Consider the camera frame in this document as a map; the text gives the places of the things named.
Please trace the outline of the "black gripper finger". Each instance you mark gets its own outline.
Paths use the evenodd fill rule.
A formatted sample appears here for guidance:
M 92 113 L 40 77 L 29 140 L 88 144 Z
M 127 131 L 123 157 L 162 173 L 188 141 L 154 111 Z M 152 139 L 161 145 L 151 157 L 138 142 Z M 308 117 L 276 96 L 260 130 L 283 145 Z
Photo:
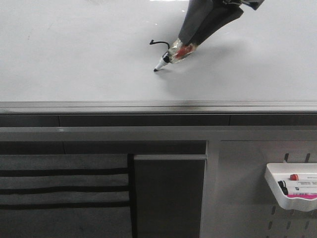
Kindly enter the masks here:
M 240 18 L 243 14 L 240 0 L 213 0 L 212 2 L 212 10 L 199 24 L 195 34 L 188 41 L 188 45 L 200 45 L 221 27 Z
M 189 43 L 200 25 L 214 8 L 213 0 L 190 0 L 187 13 L 178 35 L 182 43 Z

